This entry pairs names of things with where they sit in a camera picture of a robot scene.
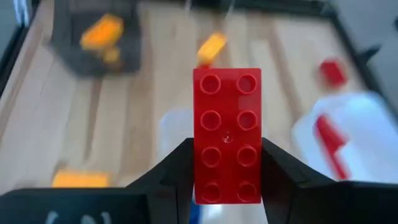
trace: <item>yellow lego brick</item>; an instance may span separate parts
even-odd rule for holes
[[[123,20],[105,14],[96,24],[83,33],[80,45],[87,50],[101,50],[112,47],[122,36]]]
[[[55,188],[102,188],[109,187],[110,177],[102,172],[75,172],[61,170],[55,175]]]
[[[200,47],[197,57],[200,63],[213,63],[214,59],[225,46],[227,38],[220,33],[212,34],[209,39]]]

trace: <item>red duplo brick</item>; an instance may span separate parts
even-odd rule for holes
[[[324,60],[320,65],[325,80],[331,86],[341,86],[346,82],[346,77],[341,70],[337,60]]]
[[[261,70],[193,71],[195,201],[260,203]]]

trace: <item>orange block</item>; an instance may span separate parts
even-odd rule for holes
[[[55,175],[55,188],[102,188],[109,187],[110,177],[103,172],[74,172],[61,170]]]
[[[123,20],[110,14],[104,15],[90,27],[80,39],[83,49],[102,50],[112,47],[123,33]]]
[[[225,46],[227,38],[221,33],[212,34],[200,47],[197,57],[200,63],[212,64],[221,49]]]

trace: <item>plastic container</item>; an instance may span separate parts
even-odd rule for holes
[[[319,135],[317,120],[327,118],[341,141],[330,155]],[[333,179],[341,179],[331,157],[346,174],[344,179],[398,182],[398,131],[384,100],[375,93],[329,96],[299,119],[293,139],[307,164]]]

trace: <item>wooden surface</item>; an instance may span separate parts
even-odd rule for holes
[[[320,62],[339,57],[349,77],[341,91],[362,89],[327,21],[246,12],[224,20],[154,2],[139,8],[140,72],[82,80],[48,47],[53,1],[41,3],[0,99],[0,192],[50,186],[59,168],[106,171],[118,186],[149,170],[161,159],[162,118],[192,113],[196,52],[216,30],[229,42],[215,66],[262,68],[263,136],[296,157],[293,124],[333,93],[318,77]]]

